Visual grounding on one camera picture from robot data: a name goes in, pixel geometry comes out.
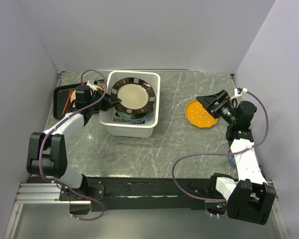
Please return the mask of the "yellow scalloped plate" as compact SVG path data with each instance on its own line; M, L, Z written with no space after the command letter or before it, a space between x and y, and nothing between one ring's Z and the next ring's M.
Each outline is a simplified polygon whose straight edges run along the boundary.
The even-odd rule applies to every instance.
M214 119L196 99L186 105L185 117L192 125L198 128L211 128L218 122L218 119Z

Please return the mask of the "black striped lacquer plate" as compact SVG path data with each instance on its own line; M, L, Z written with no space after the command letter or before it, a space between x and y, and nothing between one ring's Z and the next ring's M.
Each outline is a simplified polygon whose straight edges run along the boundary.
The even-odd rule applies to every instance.
M156 100L153 87L139 78L120 79L112 86L110 94L121 100L116 109L134 115L150 113Z

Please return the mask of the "dark blue floral plate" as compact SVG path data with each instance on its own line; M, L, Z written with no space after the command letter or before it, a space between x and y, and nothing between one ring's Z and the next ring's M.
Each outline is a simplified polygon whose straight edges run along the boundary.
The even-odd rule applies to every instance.
M116 110L116 113L118 116L123 117L125 119L133 119L133 120L142 119L144 117L148 117L151 114L151 112L137 113L137 114L136 113L126 113L118 108L115 108L115 110Z

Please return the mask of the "turquoise polka dot plate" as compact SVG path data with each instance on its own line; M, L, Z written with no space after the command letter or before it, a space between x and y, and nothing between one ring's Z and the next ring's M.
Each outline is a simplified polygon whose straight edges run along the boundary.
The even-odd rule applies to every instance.
M148 117L144 117L142 119L125 119L123 117L120 117L122 120L126 121L126 122L132 122L132 123L137 123L137 122L143 122L145 121Z

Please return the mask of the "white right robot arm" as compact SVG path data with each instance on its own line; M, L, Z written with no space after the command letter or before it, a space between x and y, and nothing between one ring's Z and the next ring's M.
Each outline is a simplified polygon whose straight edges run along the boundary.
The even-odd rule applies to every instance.
M265 225L276 192L267 184L255 153L250 125L257 107L249 101L236 104L225 90L196 99L213 118L227 122L229 156L235 160L238 173L237 181L229 175L214 173L210 177L209 195L223 196L229 218Z

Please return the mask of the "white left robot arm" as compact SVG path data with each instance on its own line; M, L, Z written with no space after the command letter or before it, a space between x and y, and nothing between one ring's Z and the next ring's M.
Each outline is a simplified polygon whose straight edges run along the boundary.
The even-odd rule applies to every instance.
M88 123L95 109L108 111L120 102L121 99L107 94L100 87L77 86L71 103L73 109L50 129L30 135L27 172L46 182L57 181L70 189L78 200L90 196L86 176L68 166L66 141Z

